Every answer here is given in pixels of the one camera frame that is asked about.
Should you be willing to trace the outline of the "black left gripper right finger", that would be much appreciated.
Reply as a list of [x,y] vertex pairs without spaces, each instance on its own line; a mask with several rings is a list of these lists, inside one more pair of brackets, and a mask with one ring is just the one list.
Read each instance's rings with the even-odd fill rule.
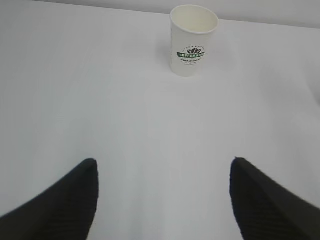
[[244,240],[318,240],[320,210],[244,158],[230,167],[232,210]]

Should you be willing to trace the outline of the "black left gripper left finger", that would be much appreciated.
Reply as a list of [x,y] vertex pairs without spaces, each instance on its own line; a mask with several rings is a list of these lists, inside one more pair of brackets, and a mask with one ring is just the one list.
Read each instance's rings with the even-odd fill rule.
[[2,240],[86,240],[97,211],[99,172],[86,159],[44,192],[0,218]]

